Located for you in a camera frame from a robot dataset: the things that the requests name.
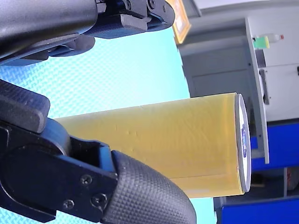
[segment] blue mat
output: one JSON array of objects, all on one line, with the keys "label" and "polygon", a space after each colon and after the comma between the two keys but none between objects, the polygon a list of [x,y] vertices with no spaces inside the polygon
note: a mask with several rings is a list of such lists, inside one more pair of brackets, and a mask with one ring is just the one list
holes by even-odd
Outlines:
[{"label": "blue mat", "polygon": [[[2,66],[0,78],[47,96],[51,118],[190,97],[171,28],[97,39],[92,50],[78,56],[50,58],[26,67]],[[0,209],[0,223],[38,222]],[[62,212],[50,223],[90,224]]]}]

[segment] blue panel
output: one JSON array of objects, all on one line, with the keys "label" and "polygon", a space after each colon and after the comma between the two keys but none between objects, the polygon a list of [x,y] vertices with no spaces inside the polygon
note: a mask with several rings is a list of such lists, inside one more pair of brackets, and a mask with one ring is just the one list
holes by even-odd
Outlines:
[{"label": "blue panel", "polygon": [[52,118],[190,97],[171,28],[97,39],[78,56],[2,66],[0,78],[47,96]]},{"label": "blue panel", "polygon": [[212,198],[193,198],[191,202],[196,211],[197,224],[216,224],[217,217]]},{"label": "blue panel", "polygon": [[298,224],[299,199],[225,206],[222,224]]},{"label": "blue panel", "polygon": [[270,164],[253,159],[253,170],[283,168],[299,165],[299,124],[268,127]]}]

